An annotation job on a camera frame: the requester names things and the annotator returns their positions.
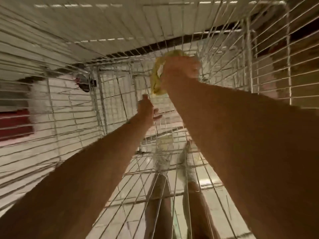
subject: yellow plastic bag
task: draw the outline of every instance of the yellow plastic bag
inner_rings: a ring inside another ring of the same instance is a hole
[[[187,55],[181,50],[172,50],[172,51],[165,53],[162,57],[156,58],[152,73],[150,75],[150,80],[151,80],[152,93],[157,95],[157,96],[160,96],[160,95],[167,93],[166,90],[162,89],[160,86],[160,78],[159,78],[157,72],[158,72],[160,66],[165,63],[166,57],[171,57],[171,56],[187,56]]]

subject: hand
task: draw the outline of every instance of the hand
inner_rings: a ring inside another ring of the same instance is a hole
[[[153,122],[162,118],[162,115],[157,115],[158,109],[154,109],[151,101],[146,94],[143,95],[142,100],[138,102],[138,115],[145,119],[145,122],[151,127]]]
[[[188,78],[198,78],[200,62],[196,57],[173,56],[166,57],[163,66],[161,79],[172,76],[184,76]]]

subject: wire basket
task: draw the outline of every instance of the wire basket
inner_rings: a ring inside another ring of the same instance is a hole
[[[155,153],[170,156],[172,229],[186,238],[182,200],[188,191],[176,167],[190,136],[168,95],[151,94],[155,59],[179,49],[200,59],[201,82],[316,112],[318,5],[318,0],[4,1],[0,215],[56,166],[129,120],[142,94],[149,94],[163,118],[147,132],[88,238],[144,237]],[[189,156],[220,237],[254,238],[195,145]]]

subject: metal wire grid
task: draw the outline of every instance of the metal wire grid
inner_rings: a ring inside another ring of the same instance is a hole
[[[103,21],[112,24],[109,26],[113,27],[112,37],[102,33],[102,21],[90,22],[90,19],[95,20],[91,12],[90,16],[85,15],[84,9],[94,8],[93,4],[80,2],[83,0],[69,0],[68,3],[52,0],[52,3],[58,4],[48,4],[45,0],[30,1],[29,6],[27,2],[23,3],[23,12],[17,12],[17,7],[8,3],[1,6],[2,82],[19,83],[16,81],[18,78],[34,75],[39,80],[23,83],[30,87],[30,91],[26,92],[27,108],[32,111],[30,119],[34,122],[35,133],[0,144],[2,214],[56,165],[132,117],[141,94],[150,94],[148,76],[154,59],[171,49],[182,49],[189,55],[199,56],[203,65],[202,82],[265,94],[292,105],[318,109],[319,81],[315,77],[318,71],[315,53],[317,31],[292,40],[294,34],[304,31],[304,27],[317,20],[315,10],[319,3],[316,0],[302,0],[290,7],[283,0],[255,0],[247,5],[245,15],[240,18],[236,11],[240,0],[153,1],[142,8],[146,25],[138,19],[138,15],[134,17],[127,12],[135,24],[134,28],[125,24],[121,11],[118,11],[121,8],[128,10],[125,5],[111,5],[110,2],[103,6],[103,3],[97,3],[95,7],[98,7],[99,15],[105,14],[107,8],[122,24],[119,28],[113,23],[114,19],[111,21],[109,16],[104,16]],[[203,14],[201,6],[214,11]],[[191,14],[189,7],[195,7]],[[77,8],[76,15],[61,14],[57,11],[61,8],[68,11]],[[37,12],[40,9],[48,12],[43,20],[38,19],[43,17],[43,13],[39,15]],[[182,18],[176,18],[177,10]],[[276,14],[262,22],[267,17],[266,12]],[[163,13],[167,14],[168,23],[161,19]],[[183,18],[185,13],[192,17],[192,25]],[[253,20],[246,18],[255,13]],[[206,21],[198,27],[197,20],[203,19],[203,16]],[[74,35],[70,36],[66,28],[56,28],[62,20],[64,27],[72,27]],[[81,27],[91,24],[93,35],[77,29],[79,26],[75,24],[78,21],[83,22]],[[221,24],[221,28],[217,29],[217,24]],[[178,36],[181,36],[180,42],[174,40],[175,45],[169,43],[170,38]],[[139,47],[146,49],[147,46],[153,52],[141,53]],[[90,54],[88,57],[95,60],[79,67],[77,63],[83,63],[83,53]],[[97,87],[91,88],[89,94],[84,93],[69,75],[74,72],[90,75],[97,80]],[[151,157],[158,139],[168,133],[174,137],[173,143],[167,145],[172,158],[167,177],[173,217],[176,219],[174,228],[178,237],[185,237],[185,222],[182,210],[178,208],[185,192],[176,176],[176,156],[189,135],[168,96],[151,96],[151,100],[164,117],[146,135],[140,152],[132,159],[88,237],[143,236],[144,208],[148,203],[145,195],[154,177]],[[208,198],[221,237],[253,237],[206,160],[196,148],[190,156],[194,159],[198,183]]]

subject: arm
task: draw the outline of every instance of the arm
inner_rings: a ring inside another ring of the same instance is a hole
[[[317,238],[318,117],[196,77],[196,60],[168,58],[162,86],[252,232]]]
[[[70,157],[0,218],[2,238],[85,238],[153,125],[147,95],[138,113]]]

